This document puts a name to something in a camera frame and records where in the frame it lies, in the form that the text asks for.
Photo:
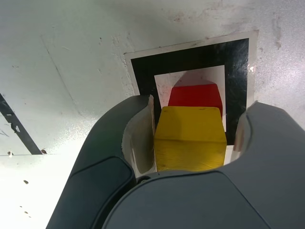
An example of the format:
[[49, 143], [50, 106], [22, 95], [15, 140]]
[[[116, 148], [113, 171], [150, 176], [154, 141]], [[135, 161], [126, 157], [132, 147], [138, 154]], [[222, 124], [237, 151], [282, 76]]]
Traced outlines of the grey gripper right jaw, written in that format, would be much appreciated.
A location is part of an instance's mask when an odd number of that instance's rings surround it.
[[233, 162], [159, 176], [114, 206], [105, 229], [302, 229], [305, 132], [283, 109], [256, 102], [241, 116]]

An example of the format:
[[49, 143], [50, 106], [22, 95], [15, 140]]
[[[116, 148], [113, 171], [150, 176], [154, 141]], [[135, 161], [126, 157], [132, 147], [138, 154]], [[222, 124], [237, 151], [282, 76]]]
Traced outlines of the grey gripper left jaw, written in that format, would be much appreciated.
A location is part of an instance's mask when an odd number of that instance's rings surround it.
[[49, 229], [100, 229], [137, 177], [155, 169], [153, 97], [132, 96], [92, 127], [49, 220]]

